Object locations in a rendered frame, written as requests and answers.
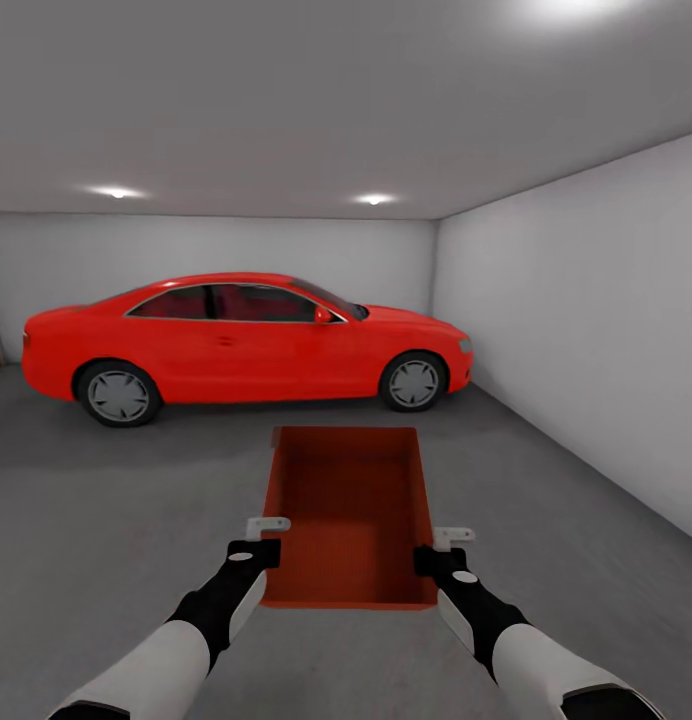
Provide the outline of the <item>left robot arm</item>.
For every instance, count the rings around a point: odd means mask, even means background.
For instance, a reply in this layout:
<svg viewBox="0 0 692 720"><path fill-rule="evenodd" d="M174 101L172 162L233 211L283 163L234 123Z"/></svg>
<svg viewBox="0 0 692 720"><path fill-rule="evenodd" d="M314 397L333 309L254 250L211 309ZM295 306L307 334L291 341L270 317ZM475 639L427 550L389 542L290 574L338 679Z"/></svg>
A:
<svg viewBox="0 0 692 720"><path fill-rule="evenodd" d="M280 565L291 520L250 518L246 540L228 544L226 563L173 616L122 660L75 691L45 720L183 720L198 691L253 611Z"/></svg>

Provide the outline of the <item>storage box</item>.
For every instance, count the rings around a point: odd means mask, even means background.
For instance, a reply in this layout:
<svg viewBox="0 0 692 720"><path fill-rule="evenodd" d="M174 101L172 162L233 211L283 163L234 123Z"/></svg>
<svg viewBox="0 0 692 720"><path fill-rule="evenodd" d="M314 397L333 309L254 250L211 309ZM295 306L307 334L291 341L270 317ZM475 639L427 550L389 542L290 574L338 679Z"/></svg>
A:
<svg viewBox="0 0 692 720"><path fill-rule="evenodd" d="M263 517L291 520L261 605L422 611L435 579L414 570L433 547L415 427L287 426L278 430Z"/></svg>

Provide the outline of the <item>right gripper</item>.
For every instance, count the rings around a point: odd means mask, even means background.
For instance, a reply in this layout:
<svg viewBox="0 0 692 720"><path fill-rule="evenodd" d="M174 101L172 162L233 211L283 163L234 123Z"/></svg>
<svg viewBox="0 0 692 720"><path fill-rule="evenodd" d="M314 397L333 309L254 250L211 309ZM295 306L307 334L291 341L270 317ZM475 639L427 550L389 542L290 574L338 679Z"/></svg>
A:
<svg viewBox="0 0 692 720"><path fill-rule="evenodd" d="M435 579L437 569L447 561L464 565L466 568L466 552L462 548L451 548L451 552L434 550L434 547L414 548L414 570L419 577Z"/></svg>

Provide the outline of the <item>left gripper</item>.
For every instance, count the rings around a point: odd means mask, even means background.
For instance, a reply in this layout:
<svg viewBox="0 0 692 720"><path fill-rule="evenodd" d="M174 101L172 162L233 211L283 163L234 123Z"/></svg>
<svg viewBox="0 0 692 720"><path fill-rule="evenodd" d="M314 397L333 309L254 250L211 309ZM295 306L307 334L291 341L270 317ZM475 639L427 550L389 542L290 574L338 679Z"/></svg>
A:
<svg viewBox="0 0 692 720"><path fill-rule="evenodd" d="M255 549L255 551L259 551L265 569L277 568L280 565L281 539L263 539L262 541L255 542L232 540L228 544L228 557L235 551L244 549Z"/></svg>

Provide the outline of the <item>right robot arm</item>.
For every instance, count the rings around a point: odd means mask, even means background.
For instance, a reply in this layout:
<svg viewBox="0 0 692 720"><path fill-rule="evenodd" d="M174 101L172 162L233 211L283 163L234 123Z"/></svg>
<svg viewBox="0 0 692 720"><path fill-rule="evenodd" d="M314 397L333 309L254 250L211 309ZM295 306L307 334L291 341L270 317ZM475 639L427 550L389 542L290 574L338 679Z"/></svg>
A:
<svg viewBox="0 0 692 720"><path fill-rule="evenodd" d="M414 570L432 577L442 618L483 663L520 720L664 720L623 680L566 650L488 590L452 542L472 529L437 527L433 547L414 548Z"/></svg>

